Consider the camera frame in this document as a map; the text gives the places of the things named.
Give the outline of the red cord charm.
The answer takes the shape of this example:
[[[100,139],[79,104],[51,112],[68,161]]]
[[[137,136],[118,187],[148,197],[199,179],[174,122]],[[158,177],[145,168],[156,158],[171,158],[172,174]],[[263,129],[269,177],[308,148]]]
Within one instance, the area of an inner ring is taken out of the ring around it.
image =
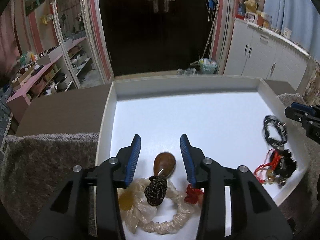
[[[193,205],[202,205],[203,202],[203,191],[201,189],[194,188],[191,184],[188,184],[186,188],[186,197],[184,201]]]

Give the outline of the cream flower scrunchie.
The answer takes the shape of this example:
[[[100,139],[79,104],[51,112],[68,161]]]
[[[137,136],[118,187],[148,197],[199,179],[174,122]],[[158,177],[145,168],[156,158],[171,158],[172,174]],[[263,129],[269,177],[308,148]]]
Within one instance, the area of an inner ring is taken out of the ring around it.
[[[154,222],[153,219],[161,205],[152,206],[148,203],[144,190],[149,184],[148,179],[140,178],[134,180],[127,189],[117,189],[122,222],[131,233],[136,233],[137,228],[159,235],[177,233],[199,210],[198,205],[186,203],[184,199],[187,194],[178,191],[169,180],[165,197],[176,205],[176,213],[170,220]]]

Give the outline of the white shallow tray box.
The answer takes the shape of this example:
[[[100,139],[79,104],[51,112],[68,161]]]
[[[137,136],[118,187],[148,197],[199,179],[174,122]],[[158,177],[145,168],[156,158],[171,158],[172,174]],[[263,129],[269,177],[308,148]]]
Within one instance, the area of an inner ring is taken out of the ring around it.
[[[297,168],[283,187],[262,185],[256,169],[264,166],[271,145],[264,119],[285,125],[285,148]],[[279,205],[308,169],[300,133],[285,107],[264,80],[252,77],[186,75],[121,80],[112,83],[101,122],[96,165],[120,167],[119,184],[97,183],[96,218],[110,211],[112,239],[292,239]],[[203,205],[176,233],[161,235],[141,227],[131,232],[119,214],[117,188],[153,175],[161,152],[176,167],[169,187],[185,193],[187,185],[204,190]]]

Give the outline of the white cabinet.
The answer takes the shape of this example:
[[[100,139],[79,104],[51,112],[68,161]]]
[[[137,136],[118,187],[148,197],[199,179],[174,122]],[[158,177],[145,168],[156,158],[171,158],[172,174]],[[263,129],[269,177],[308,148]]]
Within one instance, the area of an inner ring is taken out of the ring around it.
[[[225,75],[288,82],[298,93],[306,89],[316,62],[287,38],[236,18]]]

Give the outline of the blue curtain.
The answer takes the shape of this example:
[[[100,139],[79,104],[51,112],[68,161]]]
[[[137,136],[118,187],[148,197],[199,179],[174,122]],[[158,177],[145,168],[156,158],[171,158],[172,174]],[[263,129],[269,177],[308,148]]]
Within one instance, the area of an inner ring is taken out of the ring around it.
[[[272,28],[289,29],[290,40],[319,61],[320,18],[311,0],[265,0],[264,12],[272,17]]]

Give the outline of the waste basket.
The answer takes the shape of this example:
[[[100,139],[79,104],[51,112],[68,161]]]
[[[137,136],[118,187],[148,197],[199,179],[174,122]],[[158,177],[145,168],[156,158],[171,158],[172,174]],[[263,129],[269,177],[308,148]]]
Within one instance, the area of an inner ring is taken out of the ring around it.
[[[199,59],[200,73],[204,75],[215,74],[218,64],[215,60],[201,58]]]

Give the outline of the pink shelf unit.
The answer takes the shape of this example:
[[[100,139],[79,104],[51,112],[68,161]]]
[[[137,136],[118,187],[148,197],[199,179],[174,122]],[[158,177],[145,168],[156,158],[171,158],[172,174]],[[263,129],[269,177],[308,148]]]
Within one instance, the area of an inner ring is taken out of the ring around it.
[[[72,71],[67,68],[60,46],[39,58],[37,63],[40,68],[31,73],[30,78],[20,88],[13,89],[7,100],[7,106],[17,122],[21,122],[32,100],[43,95],[84,88],[81,77],[93,68],[87,37],[68,39],[65,47],[76,78],[73,78]]]

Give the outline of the dark double door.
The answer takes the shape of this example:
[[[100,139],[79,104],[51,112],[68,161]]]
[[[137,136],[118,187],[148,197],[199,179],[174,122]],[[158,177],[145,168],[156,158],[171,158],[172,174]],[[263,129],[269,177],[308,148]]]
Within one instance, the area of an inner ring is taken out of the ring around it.
[[[99,0],[115,76],[186,69],[204,52],[206,0]]]

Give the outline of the white framed standing mirror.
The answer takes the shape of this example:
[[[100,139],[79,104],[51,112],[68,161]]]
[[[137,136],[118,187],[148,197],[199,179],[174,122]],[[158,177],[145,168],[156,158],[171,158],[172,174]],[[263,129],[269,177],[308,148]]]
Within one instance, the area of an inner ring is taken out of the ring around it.
[[[104,37],[99,0],[48,0],[61,48],[63,81],[57,90],[111,83],[114,77]]]

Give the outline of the pink curtain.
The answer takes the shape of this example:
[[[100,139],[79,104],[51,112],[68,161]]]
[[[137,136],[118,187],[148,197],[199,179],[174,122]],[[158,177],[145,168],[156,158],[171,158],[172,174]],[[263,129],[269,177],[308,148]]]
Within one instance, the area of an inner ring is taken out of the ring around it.
[[[10,0],[1,14],[1,74],[11,72],[21,52],[15,34],[15,0]]]

